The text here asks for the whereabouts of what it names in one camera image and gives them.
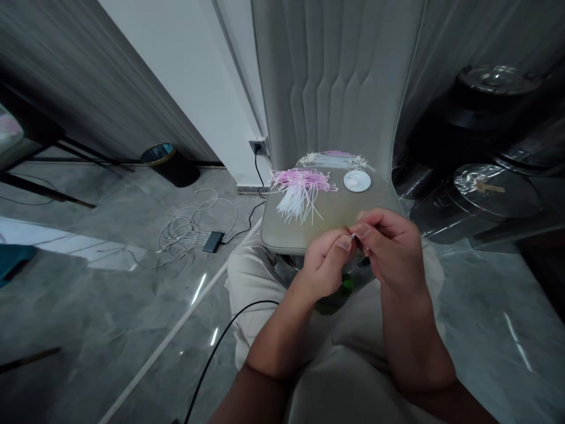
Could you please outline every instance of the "white plate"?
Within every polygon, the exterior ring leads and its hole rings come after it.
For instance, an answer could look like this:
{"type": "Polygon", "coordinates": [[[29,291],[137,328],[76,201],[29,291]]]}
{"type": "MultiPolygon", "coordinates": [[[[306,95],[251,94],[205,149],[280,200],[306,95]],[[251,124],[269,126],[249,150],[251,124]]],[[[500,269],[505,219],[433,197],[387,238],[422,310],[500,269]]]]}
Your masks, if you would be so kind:
{"type": "Polygon", "coordinates": [[[371,186],[371,177],[363,171],[353,170],[345,174],[343,183],[349,191],[360,193],[371,186]]]}

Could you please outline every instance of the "power outlet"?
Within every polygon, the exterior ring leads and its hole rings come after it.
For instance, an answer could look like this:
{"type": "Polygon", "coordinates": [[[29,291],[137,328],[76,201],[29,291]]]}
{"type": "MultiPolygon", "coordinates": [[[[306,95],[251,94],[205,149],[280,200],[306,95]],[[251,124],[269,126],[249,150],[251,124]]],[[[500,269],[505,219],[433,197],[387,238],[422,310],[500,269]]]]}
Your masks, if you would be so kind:
{"type": "Polygon", "coordinates": [[[251,150],[253,150],[253,154],[255,154],[255,149],[259,146],[257,156],[269,156],[265,140],[249,140],[249,145],[251,146],[251,150]]]}

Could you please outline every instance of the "chair backrest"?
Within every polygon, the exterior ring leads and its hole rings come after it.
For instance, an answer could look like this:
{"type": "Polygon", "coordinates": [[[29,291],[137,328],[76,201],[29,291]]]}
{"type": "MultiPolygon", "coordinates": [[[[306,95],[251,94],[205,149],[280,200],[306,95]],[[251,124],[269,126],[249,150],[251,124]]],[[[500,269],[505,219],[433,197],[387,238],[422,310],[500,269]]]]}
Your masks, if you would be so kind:
{"type": "Polygon", "coordinates": [[[274,169],[361,154],[390,181],[426,0],[253,0],[274,169]]]}

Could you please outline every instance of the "wall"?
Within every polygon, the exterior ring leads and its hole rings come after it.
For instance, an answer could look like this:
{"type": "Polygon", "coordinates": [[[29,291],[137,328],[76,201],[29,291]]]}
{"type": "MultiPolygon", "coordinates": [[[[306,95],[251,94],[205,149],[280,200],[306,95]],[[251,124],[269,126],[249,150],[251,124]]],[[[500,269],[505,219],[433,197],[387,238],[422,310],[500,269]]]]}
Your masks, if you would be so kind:
{"type": "Polygon", "coordinates": [[[267,116],[259,76],[251,0],[217,0],[218,9],[233,47],[241,78],[263,136],[268,134],[267,116]]]}
{"type": "MultiPolygon", "coordinates": [[[[261,134],[245,109],[244,89],[211,0],[99,2],[237,184],[259,186],[248,140],[261,134]]],[[[265,180],[268,165],[263,160],[260,165],[265,180]]]]}
{"type": "Polygon", "coordinates": [[[78,141],[127,159],[171,141],[193,159],[218,160],[97,2],[3,0],[0,39],[3,82],[78,141]]]}

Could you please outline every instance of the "black cable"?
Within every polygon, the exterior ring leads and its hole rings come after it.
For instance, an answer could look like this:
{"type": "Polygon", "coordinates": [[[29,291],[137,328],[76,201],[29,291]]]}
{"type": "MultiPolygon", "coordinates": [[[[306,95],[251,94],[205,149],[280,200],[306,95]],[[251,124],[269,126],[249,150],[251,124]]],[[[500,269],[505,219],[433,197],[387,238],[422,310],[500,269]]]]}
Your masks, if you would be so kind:
{"type": "Polygon", "coordinates": [[[196,386],[196,390],[194,391],[194,394],[192,396],[192,402],[190,402],[190,407],[188,408],[188,413],[187,413],[187,417],[184,419],[184,424],[188,423],[188,419],[190,418],[190,414],[192,412],[192,409],[194,407],[194,402],[196,401],[196,396],[198,396],[198,391],[200,390],[200,386],[202,385],[202,381],[204,380],[204,376],[206,375],[206,371],[208,370],[208,366],[210,366],[210,363],[212,362],[212,358],[214,357],[214,353],[216,353],[216,350],[218,349],[218,346],[220,345],[220,342],[222,341],[222,339],[224,338],[225,334],[228,332],[228,330],[230,329],[231,325],[234,323],[235,319],[247,308],[259,304],[259,303],[274,303],[274,304],[278,304],[278,302],[275,302],[274,300],[259,300],[257,302],[253,302],[250,303],[249,305],[245,306],[242,310],[240,310],[237,314],[235,314],[235,316],[231,319],[230,323],[228,324],[228,326],[225,328],[224,332],[222,333],[222,335],[220,336],[220,338],[218,339],[218,343],[216,343],[216,346],[214,346],[214,350],[212,351],[212,353],[210,354],[210,357],[208,358],[208,362],[206,363],[206,366],[204,367],[204,371],[202,371],[202,375],[200,376],[200,380],[198,381],[198,385],[196,386]]]}
{"type": "MultiPolygon", "coordinates": [[[[264,197],[261,195],[261,189],[263,187],[265,187],[265,183],[263,183],[263,179],[261,178],[261,173],[259,172],[259,168],[257,168],[257,152],[259,151],[261,147],[259,146],[255,146],[255,169],[257,170],[257,175],[259,175],[259,179],[261,180],[261,187],[257,189],[257,193],[259,193],[259,197],[261,197],[262,199],[264,199],[264,197]]],[[[234,235],[231,239],[229,239],[228,241],[226,241],[225,243],[222,241],[220,244],[222,245],[226,245],[229,242],[231,242],[234,238],[236,238],[237,236],[239,236],[240,234],[246,233],[249,230],[251,230],[251,216],[253,215],[253,212],[255,212],[255,209],[257,209],[259,206],[261,206],[263,203],[259,203],[257,206],[255,206],[253,208],[253,210],[251,211],[251,213],[249,214],[249,218],[247,218],[249,220],[249,228],[244,230],[244,231],[240,231],[239,233],[237,233],[236,235],[234,235]]]]}
{"type": "Polygon", "coordinates": [[[259,147],[259,145],[255,146],[255,169],[257,170],[257,175],[259,175],[259,179],[261,180],[261,187],[257,189],[257,193],[259,193],[259,197],[264,199],[264,197],[261,195],[261,189],[265,187],[265,183],[263,183],[263,179],[261,178],[261,173],[259,172],[259,168],[257,168],[257,152],[259,151],[260,148],[261,147],[259,147]]]}
{"type": "Polygon", "coordinates": [[[229,239],[229,240],[226,241],[225,243],[222,241],[220,244],[223,244],[223,245],[228,244],[229,242],[231,242],[234,238],[236,238],[236,237],[239,236],[240,234],[246,233],[246,232],[248,232],[249,230],[251,230],[251,216],[253,215],[253,212],[255,212],[255,209],[257,209],[259,206],[261,206],[261,205],[264,204],[264,203],[265,203],[265,202],[259,203],[257,206],[255,206],[255,207],[253,208],[253,210],[252,210],[251,213],[249,214],[249,218],[247,218],[248,221],[249,221],[249,228],[248,228],[248,229],[243,230],[243,231],[240,231],[239,233],[237,233],[236,235],[234,235],[231,239],[229,239]]]}
{"type": "MultiPolygon", "coordinates": [[[[47,180],[44,180],[43,178],[34,177],[34,176],[28,175],[28,174],[20,174],[20,173],[10,173],[10,174],[21,175],[22,177],[28,177],[28,178],[35,178],[36,180],[43,181],[44,183],[47,183],[49,186],[51,186],[51,188],[53,190],[57,191],[57,188],[52,183],[50,183],[47,180]]],[[[3,198],[4,200],[8,200],[12,203],[22,204],[22,205],[25,205],[25,206],[43,206],[43,205],[46,205],[46,204],[49,204],[49,203],[53,203],[55,201],[55,200],[51,199],[51,200],[48,200],[44,203],[23,203],[23,202],[19,202],[17,200],[13,200],[13,199],[10,199],[10,198],[4,197],[4,196],[0,196],[0,198],[3,198]]]]}

